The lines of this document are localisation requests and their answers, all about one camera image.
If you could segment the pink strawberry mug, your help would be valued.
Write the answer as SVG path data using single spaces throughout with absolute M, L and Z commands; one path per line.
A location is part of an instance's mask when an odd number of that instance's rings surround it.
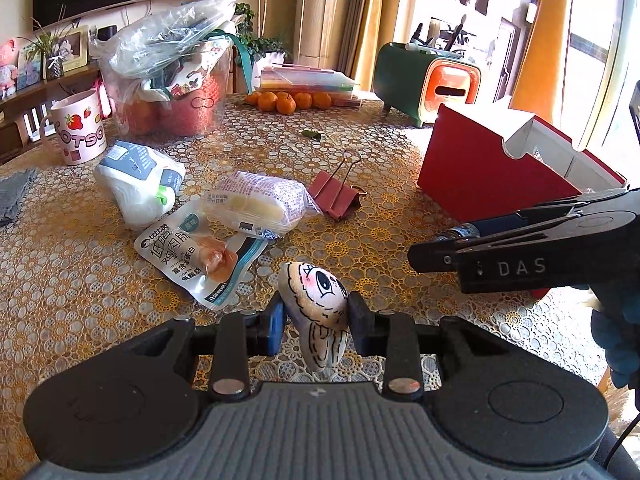
M 55 102 L 39 125 L 41 143 L 68 166 L 93 160 L 106 150 L 99 92 L 90 89 Z

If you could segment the grey folded cloth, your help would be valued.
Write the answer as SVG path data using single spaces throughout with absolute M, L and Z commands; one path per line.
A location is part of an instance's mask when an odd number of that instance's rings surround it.
M 38 170 L 29 168 L 14 172 L 0 183 L 0 226 L 13 223 L 21 209 L 21 203 L 36 177 Z

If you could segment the white chicken snack packet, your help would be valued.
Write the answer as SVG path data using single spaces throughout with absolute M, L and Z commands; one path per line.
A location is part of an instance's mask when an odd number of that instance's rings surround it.
M 266 247 L 265 240 L 241 233 L 218 240 L 197 200 L 161 218 L 134 241 L 143 259 L 213 311 L 239 303 L 248 269 Z

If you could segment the white washing machine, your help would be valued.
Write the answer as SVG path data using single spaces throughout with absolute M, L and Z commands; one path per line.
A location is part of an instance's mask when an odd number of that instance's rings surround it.
M 482 72 L 477 104 L 490 104 L 504 97 L 508 85 L 515 48 L 518 46 L 520 29 L 511 21 L 500 18 L 499 24 L 490 34 L 486 51 L 477 62 Z

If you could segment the cartoon face plush pouch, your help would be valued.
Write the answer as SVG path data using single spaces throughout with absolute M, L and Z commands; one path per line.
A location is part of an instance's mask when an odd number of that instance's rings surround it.
M 300 350 L 313 373 L 337 365 L 348 332 L 345 287 L 331 272 L 309 262 L 283 263 L 278 292 L 299 333 Z

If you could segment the yellow giraffe figure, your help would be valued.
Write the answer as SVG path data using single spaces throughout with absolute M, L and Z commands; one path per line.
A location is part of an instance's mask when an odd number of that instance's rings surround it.
M 539 0 L 511 107 L 526 110 L 550 124 L 561 115 L 570 5 L 572 0 Z

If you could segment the yellow curtain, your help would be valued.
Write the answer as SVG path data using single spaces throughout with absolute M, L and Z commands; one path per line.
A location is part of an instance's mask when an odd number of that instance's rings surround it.
M 347 0 L 336 68 L 371 89 L 378 50 L 393 40 L 400 0 Z

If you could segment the wooden tv cabinet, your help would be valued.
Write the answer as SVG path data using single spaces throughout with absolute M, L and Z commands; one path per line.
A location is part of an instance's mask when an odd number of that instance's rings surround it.
M 38 131 L 40 120 L 47 115 L 56 101 L 74 93 L 90 89 L 100 78 L 98 64 L 89 63 L 76 68 L 62 78 L 40 81 L 17 91 L 1 102 L 1 163 L 5 164 L 18 155 L 34 148 L 29 133 Z

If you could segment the purple white bread packet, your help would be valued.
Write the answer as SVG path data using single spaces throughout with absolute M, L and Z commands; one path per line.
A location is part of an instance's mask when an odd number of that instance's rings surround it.
M 284 237 L 323 214 L 303 183 L 245 171 L 223 174 L 201 204 L 209 221 L 263 240 Z

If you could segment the pink plush toy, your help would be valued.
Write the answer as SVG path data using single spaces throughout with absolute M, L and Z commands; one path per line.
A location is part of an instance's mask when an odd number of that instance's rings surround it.
M 1 99 L 9 99 L 16 92 L 16 81 L 18 76 L 17 50 L 15 40 L 9 39 L 0 48 L 0 91 Z

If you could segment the white blue tissue pack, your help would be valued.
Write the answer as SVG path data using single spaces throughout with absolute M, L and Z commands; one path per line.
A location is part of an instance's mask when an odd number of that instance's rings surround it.
M 98 185 L 113 197 L 126 227 L 141 231 L 175 206 L 186 166 L 146 145 L 117 140 L 96 169 Z

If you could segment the white pot green plant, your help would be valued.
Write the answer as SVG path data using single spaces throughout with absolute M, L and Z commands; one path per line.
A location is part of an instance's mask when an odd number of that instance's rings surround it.
M 262 33 L 266 24 L 267 3 L 267 0 L 256 0 L 257 10 L 246 2 L 235 3 L 235 63 L 242 70 L 245 89 L 248 92 L 255 88 L 253 74 L 259 61 L 265 60 L 270 54 L 282 54 L 283 58 L 288 55 L 288 50 L 279 38 L 266 37 Z

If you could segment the red binder clip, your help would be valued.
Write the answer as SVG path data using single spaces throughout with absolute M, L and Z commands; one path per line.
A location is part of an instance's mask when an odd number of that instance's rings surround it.
M 360 200 L 367 195 L 358 185 L 347 183 L 352 168 L 361 162 L 357 155 L 350 162 L 343 156 L 332 174 L 321 170 L 309 185 L 308 192 L 324 214 L 335 221 L 347 219 L 361 207 Z

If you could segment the dark crinkly snack packet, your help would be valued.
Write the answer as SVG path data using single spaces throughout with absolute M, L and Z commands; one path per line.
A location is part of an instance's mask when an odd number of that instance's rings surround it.
M 474 226 L 473 223 L 461 223 L 438 233 L 433 240 L 434 242 L 444 242 L 445 240 L 465 240 L 477 237 L 480 237 L 480 230 L 477 229 L 477 226 Z

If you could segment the small potted grass plant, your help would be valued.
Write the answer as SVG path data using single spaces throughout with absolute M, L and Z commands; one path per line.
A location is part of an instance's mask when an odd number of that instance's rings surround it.
M 20 36 L 20 39 L 26 42 L 26 58 L 32 62 L 40 55 L 47 81 L 62 78 L 64 62 L 72 55 L 70 43 L 67 41 L 72 26 L 45 29 L 35 18 L 32 18 L 32 26 L 34 32 L 31 37 Z

